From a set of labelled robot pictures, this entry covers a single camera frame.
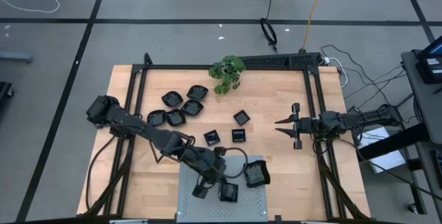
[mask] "perforated metal plate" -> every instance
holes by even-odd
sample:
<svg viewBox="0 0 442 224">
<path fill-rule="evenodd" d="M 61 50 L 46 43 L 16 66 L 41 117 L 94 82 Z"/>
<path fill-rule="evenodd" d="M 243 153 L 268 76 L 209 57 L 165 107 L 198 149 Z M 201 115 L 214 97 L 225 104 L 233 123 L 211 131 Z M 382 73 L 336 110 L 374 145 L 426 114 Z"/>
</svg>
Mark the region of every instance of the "perforated metal plate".
<svg viewBox="0 0 442 224">
<path fill-rule="evenodd" d="M 243 164 L 242 156 L 226 156 L 226 175 L 237 174 Z M 262 156 L 249 156 L 249 162 L 262 160 Z M 192 196 L 198 174 L 187 165 L 180 165 L 180 186 L 178 189 L 177 222 L 264 222 L 267 220 L 265 186 L 248 188 L 242 175 L 228 179 L 238 185 L 238 202 L 221 202 L 218 198 L 219 184 L 209 190 L 205 199 Z"/>
</svg>

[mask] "white paper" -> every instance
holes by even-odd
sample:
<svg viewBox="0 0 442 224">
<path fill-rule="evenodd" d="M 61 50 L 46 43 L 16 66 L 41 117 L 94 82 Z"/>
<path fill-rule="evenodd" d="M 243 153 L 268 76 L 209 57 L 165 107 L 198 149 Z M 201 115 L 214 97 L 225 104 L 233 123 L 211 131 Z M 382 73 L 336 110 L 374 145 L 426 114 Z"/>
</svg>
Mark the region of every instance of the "white paper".
<svg viewBox="0 0 442 224">
<path fill-rule="evenodd" d="M 366 131 L 362 135 L 361 145 L 359 145 L 358 148 L 360 149 L 362 147 L 365 147 L 369 144 L 378 142 L 379 140 L 382 140 L 383 138 L 388 138 L 388 137 L 389 137 L 388 132 L 387 132 L 387 130 L 385 130 L 384 127 L 381 127 L 381 128 L 375 129 L 375 130 L 371 130 L 371 131 Z M 401 155 L 401 153 L 399 151 L 392 151 L 392 152 L 385 154 L 383 156 L 379 156 L 377 158 L 372 158 L 369 160 L 370 160 L 370 162 L 375 163 L 375 164 L 383 167 L 384 169 L 391 169 L 391 168 L 395 168 L 399 165 L 405 164 L 405 159 L 403 159 L 403 156 Z M 382 169 L 380 169 L 379 167 L 376 167 L 374 165 L 370 165 L 370 166 L 374 170 L 374 173 L 379 173 L 379 172 L 383 171 Z"/>
</svg>

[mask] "potted plant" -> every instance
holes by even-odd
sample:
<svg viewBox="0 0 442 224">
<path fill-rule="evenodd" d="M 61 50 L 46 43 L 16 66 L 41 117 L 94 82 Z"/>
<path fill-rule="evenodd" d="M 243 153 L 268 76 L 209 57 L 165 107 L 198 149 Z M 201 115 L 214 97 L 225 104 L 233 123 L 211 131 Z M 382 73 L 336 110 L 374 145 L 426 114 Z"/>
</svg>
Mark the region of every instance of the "potted plant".
<svg viewBox="0 0 442 224">
<path fill-rule="evenodd" d="M 229 92 L 230 87 L 233 90 L 237 89 L 241 84 L 240 75 L 244 69 L 244 62 L 235 55 L 226 56 L 221 62 L 214 63 L 209 69 L 209 75 L 220 80 L 220 84 L 215 87 L 215 93 L 223 95 Z"/>
</svg>

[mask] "black plastic container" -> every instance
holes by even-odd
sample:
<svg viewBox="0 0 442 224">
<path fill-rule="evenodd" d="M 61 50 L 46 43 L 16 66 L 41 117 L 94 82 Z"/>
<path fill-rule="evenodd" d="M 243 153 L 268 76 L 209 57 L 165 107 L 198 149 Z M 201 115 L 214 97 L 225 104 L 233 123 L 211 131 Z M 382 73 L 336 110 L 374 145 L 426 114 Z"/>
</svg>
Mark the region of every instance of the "black plastic container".
<svg viewBox="0 0 442 224">
<path fill-rule="evenodd" d="M 207 145 L 211 146 L 213 144 L 218 143 L 220 140 L 220 137 L 218 135 L 218 133 L 216 132 L 216 130 L 210 131 L 208 133 L 204 134 L 204 139 L 207 142 Z"/>
<path fill-rule="evenodd" d="M 168 107 L 174 107 L 183 102 L 181 95 L 175 91 L 166 93 L 163 95 L 163 97 L 161 97 L 161 100 L 163 100 Z"/>
<path fill-rule="evenodd" d="M 220 201 L 236 203 L 238 201 L 238 186 L 233 183 L 220 183 L 218 198 Z"/>
<path fill-rule="evenodd" d="M 186 124 L 186 116 L 179 109 L 173 109 L 166 113 L 166 120 L 171 127 L 176 127 L 181 124 Z"/>
<path fill-rule="evenodd" d="M 197 100 L 188 100 L 181 107 L 181 111 L 190 116 L 196 116 L 200 113 L 200 111 L 204 108 L 204 106 L 199 103 Z"/>
<path fill-rule="evenodd" d="M 189 89 L 187 97 L 193 100 L 202 100 L 204 97 L 206 97 L 207 92 L 209 92 L 207 88 L 200 85 L 195 85 Z"/>
<path fill-rule="evenodd" d="M 241 110 L 240 112 L 238 112 L 237 114 L 235 114 L 233 116 L 236 120 L 236 122 L 239 125 L 243 125 L 245 124 L 247 121 L 250 120 L 250 117 L 247 115 L 247 113 L 244 110 Z"/>
<path fill-rule="evenodd" d="M 257 160 L 246 164 L 244 175 L 247 187 L 259 187 L 270 184 L 270 174 L 264 160 Z"/>
<path fill-rule="evenodd" d="M 246 130 L 245 129 L 233 129 L 232 140 L 234 142 L 246 142 Z"/>
<path fill-rule="evenodd" d="M 165 110 L 155 110 L 151 111 L 147 115 L 147 124 L 157 127 L 166 122 L 166 111 Z"/>
</svg>

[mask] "wooden table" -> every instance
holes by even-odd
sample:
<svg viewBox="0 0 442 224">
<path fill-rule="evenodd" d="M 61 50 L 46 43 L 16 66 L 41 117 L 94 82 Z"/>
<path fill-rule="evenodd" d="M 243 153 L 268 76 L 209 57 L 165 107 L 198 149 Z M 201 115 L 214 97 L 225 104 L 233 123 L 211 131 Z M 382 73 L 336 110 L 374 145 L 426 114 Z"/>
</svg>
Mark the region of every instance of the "wooden table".
<svg viewBox="0 0 442 224">
<path fill-rule="evenodd" d="M 320 67 L 320 79 L 327 110 L 346 112 L 336 68 Z M 114 66 L 108 95 L 118 98 L 124 105 L 131 66 Z M 135 83 L 131 109 L 135 108 L 138 81 Z M 269 220 L 281 215 L 283 220 L 325 221 L 323 193 L 320 186 L 318 162 L 312 151 L 312 142 L 301 135 L 303 149 L 293 150 L 293 139 L 274 128 L 291 128 L 292 124 L 274 124 L 291 113 L 291 105 L 300 103 L 301 117 L 309 116 L 306 89 L 301 71 L 244 71 L 241 87 L 228 95 L 216 97 L 213 88 L 217 81 L 207 70 L 148 70 L 141 114 L 144 119 L 153 110 L 170 110 L 161 100 L 168 91 L 177 91 L 186 100 L 189 88 L 195 84 L 209 89 L 203 99 L 204 109 L 195 118 L 187 118 L 178 131 L 196 137 L 195 146 L 206 147 L 203 133 L 217 130 L 220 146 L 241 147 L 250 156 L 262 155 L 267 161 L 271 184 L 267 185 Z M 314 80 L 311 78 L 316 112 L 319 113 Z M 231 130 L 239 128 L 233 114 L 244 109 L 251 120 L 243 125 L 247 132 L 245 143 L 232 143 Z M 161 128 L 170 129 L 165 124 Z M 109 140 L 108 129 L 97 131 L 93 154 Z M 342 139 L 351 142 L 346 133 Z M 93 203 L 108 183 L 116 142 L 111 144 L 94 164 L 90 201 Z M 354 148 L 341 141 L 334 142 L 340 183 L 359 209 L 369 216 L 361 172 Z M 239 155 L 234 151 L 230 155 Z M 131 175 L 126 195 L 124 218 L 174 218 L 177 212 L 179 164 L 164 159 L 156 164 L 147 140 L 137 137 L 132 159 Z M 334 216 L 338 216 L 335 193 L 329 185 Z M 119 187 L 114 192 L 117 199 Z M 86 211 L 85 190 L 81 195 L 78 213 Z M 116 200 L 111 213 L 115 213 Z"/>
</svg>

